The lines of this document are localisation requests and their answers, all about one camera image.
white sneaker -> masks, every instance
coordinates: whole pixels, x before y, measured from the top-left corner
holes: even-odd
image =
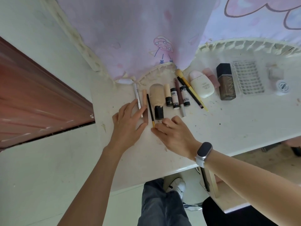
[[[175,190],[178,192],[178,194],[180,195],[181,200],[183,199],[183,193],[185,192],[186,189],[186,184],[184,182],[183,179],[181,178],[176,178],[171,184],[170,186],[167,188],[167,193]]]

red door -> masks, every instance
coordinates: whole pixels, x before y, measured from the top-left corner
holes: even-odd
[[[0,149],[91,121],[92,103],[0,37]]]

forearm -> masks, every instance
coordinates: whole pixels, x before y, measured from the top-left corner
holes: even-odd
[[[301,187],[214,150],[205,160],[205,167],[276,224],[300,224]]]
[[[121,155],[105,147],[92,173],[58,226],[102,225],[113,177]]]

jeans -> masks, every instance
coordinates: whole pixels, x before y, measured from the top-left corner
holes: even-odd
[[[191,226],[179,194],[166,193],[163,182],[159,178],[144,184],[138,226]]]

silver pen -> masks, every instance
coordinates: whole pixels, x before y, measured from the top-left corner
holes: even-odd
[[[141,102],[140,102],[139,93],[138,93],[138,89],[137,89],[137,83],[134,83],[134,91],[135,91],[136,98],[138,100],[138,102],[137,102],[138,108],[141,109]]]

